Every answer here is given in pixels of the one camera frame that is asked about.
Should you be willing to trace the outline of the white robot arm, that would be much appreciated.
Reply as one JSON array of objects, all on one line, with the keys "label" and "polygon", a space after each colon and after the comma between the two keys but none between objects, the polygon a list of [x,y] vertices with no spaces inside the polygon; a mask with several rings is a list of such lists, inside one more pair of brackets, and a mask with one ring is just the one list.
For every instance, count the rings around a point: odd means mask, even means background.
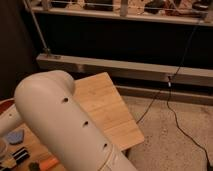
[{"label": "white robot arm", "polygon": [[65,71],[26,77],[14,104],[0,114],[0,136],[26,124],[67,171],[137,171],[74,100],[74,91]]}]

